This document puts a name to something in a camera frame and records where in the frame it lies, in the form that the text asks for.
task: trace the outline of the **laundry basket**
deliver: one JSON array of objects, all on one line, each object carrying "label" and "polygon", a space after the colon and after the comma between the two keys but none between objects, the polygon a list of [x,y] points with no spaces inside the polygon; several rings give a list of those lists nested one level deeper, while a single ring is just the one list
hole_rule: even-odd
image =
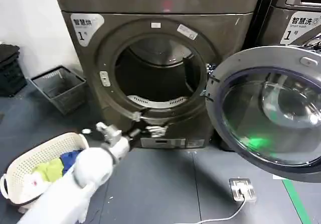
[{"label": "laundry basket", "polygon": [[2,195],[11,204],[28,209],[30,203],[37,200],[39,196],[27,201],[21,200],[24,176],[31,174],[40,163],[59,158],[61,154],[66,152],[88,148],[85,137],[76,133],[66,133],[38,145],[19,156],[7,168],[6,174],[0,179]]}]

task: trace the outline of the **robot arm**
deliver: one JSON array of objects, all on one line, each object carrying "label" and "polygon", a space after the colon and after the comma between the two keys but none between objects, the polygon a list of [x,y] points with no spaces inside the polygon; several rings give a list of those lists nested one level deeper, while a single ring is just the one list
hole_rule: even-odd
[{"label": "robot arm", "polygon": [[18,224],[74,224],[84,222],[90,198],[111,176],[113,168],[130,151],[133,140],[142,134],[160,136],[166,127],[148,128],[136,122],[126,135],[115,126],[96,125],[105,137],[101,148],[82,151],[68,172],[36,201]]}]

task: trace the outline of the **blue cloth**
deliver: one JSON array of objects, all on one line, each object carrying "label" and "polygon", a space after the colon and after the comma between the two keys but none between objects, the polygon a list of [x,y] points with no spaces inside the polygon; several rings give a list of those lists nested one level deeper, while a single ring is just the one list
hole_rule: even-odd
[{"label": "blue cloth", "polygon": [[77,155],[81,152],[82,150],[75,150],[72,152],[67,152],[65,154],[62,154],[60,156],[60,159],[64,165],[64,169],[62,170],[62,174],[66,174],[66,172],[70,169],[70,167],[75,164]]}]

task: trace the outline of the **floor socket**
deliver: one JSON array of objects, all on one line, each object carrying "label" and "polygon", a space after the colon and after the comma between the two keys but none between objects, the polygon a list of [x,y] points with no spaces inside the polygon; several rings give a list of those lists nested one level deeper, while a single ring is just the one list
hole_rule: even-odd
[{"label": "floor socket", "polygon": [[235,201],[244,201],[240,189],[246,189],[244,193],[246,201],[256,202],[256,194],[250,179],[234,178],[230,179],[231,190]]}]

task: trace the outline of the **drum opening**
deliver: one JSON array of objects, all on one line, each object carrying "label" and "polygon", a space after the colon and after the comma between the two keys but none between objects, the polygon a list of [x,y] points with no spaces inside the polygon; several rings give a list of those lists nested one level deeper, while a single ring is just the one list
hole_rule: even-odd
[{"label": "drum opening", "polygon": [[120,89],[136,104],[171,108],[194,94],[201,66],[192,49],[167,37],[149,37],[122,51],[115,76]]}]

